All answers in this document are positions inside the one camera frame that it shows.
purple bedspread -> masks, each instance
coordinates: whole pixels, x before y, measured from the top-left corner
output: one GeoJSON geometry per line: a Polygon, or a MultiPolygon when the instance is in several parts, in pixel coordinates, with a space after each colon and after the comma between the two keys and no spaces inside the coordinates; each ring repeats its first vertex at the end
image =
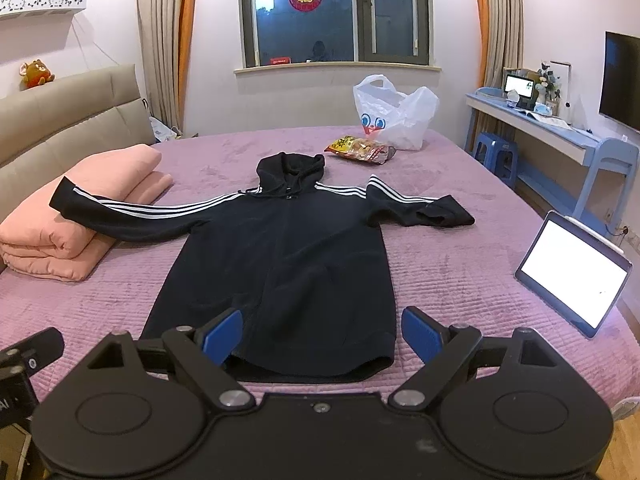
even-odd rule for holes
{"type": "MultiPolygon", "coordinates": [[[[343,134],[360,132],[353,127],[297,128],[158,145],[162,152],[158,169],[175,180],[158,203],[195,202],[257,186],[259,159],[280,151],[315,155],[343,134]]],[[[598,335],[587,340],[514,279],[542,220],[513,191],[436,132],[428,134],[421,152],[398,152],[384,166],[327,154],[323,181],[365,186],[371,173],[403,194],[452,194],[476,218],[472,227],[451,230],[383,226],[398,321],[402,308],[416,305],[444,325],[465,321],[485,335],[507,336],[517,326],[533,327],[610,406],[640,395],[640,348],[616,309],[598,335]]],[[[0,274],[0,348],[47,326],[62,331],[64,356],[33,378],[42,398],[111,330],[140,335],[183,243],[184,238],[154,245],[119,244],[82,283],[5,270],[0,274]]],[[[421,366],[398,327],[395,363],[363,383],[251,384],[249,389],[255,394],[362,390],[388,394],[421,366]]]]}

white stripes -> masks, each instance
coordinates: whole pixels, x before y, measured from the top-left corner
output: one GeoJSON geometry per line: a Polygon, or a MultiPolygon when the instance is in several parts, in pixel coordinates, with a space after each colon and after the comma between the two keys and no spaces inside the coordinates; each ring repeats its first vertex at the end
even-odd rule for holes
{"type": "MultiPolygon", "coordinates": [[[[371,178],[369,179],[369,182],[367,184],[367,189],[369,188],[369,186],[379,189],[382,193],[387,195],[390,199],[403,204],[431,203],[437,200],[436,198],[428,198],[423,196],[407,196],[407,195],[398,193],[395,189],[389,187],[387,184],[385,184],[382,180],[380,180],[375,175],[371,175],[371,178]]],[[[316,182],[316,189],[319,189],[322,191],[329,191],[331,193],[335,193],[343,196],[357,196],[363,199],[367,198],[367,190],[361,187],[326,186],[325,184],[316,182]]],[[[84,192],[79,187],[75,187],[74,192],[78,193],[78,195],[80,196],[88,198],[93,202],[101,204],[119,213],[135,216],[137,218],[159,220],[159,219],[167,219],[167,218],[178,218],[180,216],[197,213],[200,211],[204,211],[205,209],[209,209],[211,207],[220,205],[224,202],[228,202],[229,200],[235,200],[238,197],[246,196],[247,194],[261,193],[262,187],[258,186],[258,187],[246,190],[245,193],[230,193],[230,194],[218,196],[215,198],[211,198],[210,200],[195,202],[193,204],[168,205],[168,206],[137,205],[137,204],[129,204],[126,202],[118,202],[116,200],[96,198],[95,196],[90,195],[87,192],[84,192]]]]}
{"type": "MultiPolygon", "coordinates": [[[[430,204],[437,200],[437,198],[430,198],[426,196],[407,196],[401,193],[398,193],[392,187],[389,187],[385,184],[379,177],[375,175],[371,175],[369,182],[367,183],[367,187],[373,186],[378,188],[384,194],[386,194],[389,198],[395,200],[396,202],[401,202],[403,204],[414,204],[414,203],[427,203],[430,204]]],[[[332,193],[336,193],[339,195],[345,196],[359,196],[361,198],[366,198],[367,193],[364,188],[361,187],[349,187],[349,186],[326,186],[325,184],[321,184],[320,182],[316,182],[316,189],[331,191],[332,193]]]]}
{"type": "Polygon", "coordinates": [[[113,211],[117,211],[119,213],[127,214],[130,216],[135,216],[137,218],[147,218],[151,220],[159,220],[165,218],[178,218],[180,216],[185,216],[192,213],[197,213],[200,211],[204,211],[210,207],[222,204],[223,202],[228,202],[229,200],[234,200],[240,196],[243,196],[241,193],[231,193],[227,195],[222,195],[216,198],[212,198],[210,200],[206,200],[204,202],[196,202],[188,205],[177,205],[177,206],[153,206],[153,205],[136,205],[136,204],[128,204],[126,202],[117,202],[115,200],[102,200],[98,199],[95,196],[90,195],[87,192],[84,192],[82,189],[78,187],[74,188],[74,192],[78,193],[93,202],[97,202],[105,207],[113,211]]]}
{"type": "Polygon", "coordinates": [[[428,196],[407,196],[407,195],[403,195],[401,193],[398,193],[395,189],[389,187],[387,184],[382,182],[382,180],[380,180],[379,177],[377,177],[375,175],[371,175],[371,178],[369,179],[369,183],[367,184],[367,187],[369,187],[369,186],[375,186],[380,191],[385,193],[389,198],[392,198],[393,200],[396,200],[396,202],[402,202],[402,203],[405,203],[405,204],[411,204],[411,203],[415,203],[415,202],[424,202],[424,203],[429,203],[430,204],[431,202],[435,202],[436,200],[438,200],[437,198],[430,198],[428,196]]]}
{"type": "Polygon", "coordinates": [[[361,187],[349,187],[349,186],[325,186],[320,182],[316,182],[316,189],[322,191],[331,191],[332,193],[344,196],[359,196],[360,198],[366,198],[367,193],[361,187]]]}

upholstered headboard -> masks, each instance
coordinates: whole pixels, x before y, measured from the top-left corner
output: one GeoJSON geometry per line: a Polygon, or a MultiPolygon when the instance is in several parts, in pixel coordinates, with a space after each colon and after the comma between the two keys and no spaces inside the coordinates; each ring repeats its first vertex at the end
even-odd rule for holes
{"type": "Polygon", "coordinates": [[[0,100],[0,221],[86,156],[153,142],[133,65],[63,77],[0,100]]]}

power outlet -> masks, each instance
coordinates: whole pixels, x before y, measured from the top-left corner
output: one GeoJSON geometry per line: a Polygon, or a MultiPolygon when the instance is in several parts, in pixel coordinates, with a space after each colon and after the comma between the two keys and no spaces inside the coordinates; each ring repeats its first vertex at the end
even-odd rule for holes
{"type": "Polygon", "coordinates": [[[628,234],[625,236],[625,242],[631,246],[631,248],[638,254],[640,254],[640,237],[629,229],[628,234]]]}

blue stool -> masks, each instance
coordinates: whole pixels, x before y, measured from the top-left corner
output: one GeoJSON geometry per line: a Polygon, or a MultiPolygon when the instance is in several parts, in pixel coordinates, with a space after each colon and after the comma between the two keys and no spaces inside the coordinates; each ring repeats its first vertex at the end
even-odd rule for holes
{"type": "Polygon", "coordinates": [[[474,159],[511,189],[515,188],[518,178],[518,145],[515,142],[483,132],[476,140],[474,159]]]}

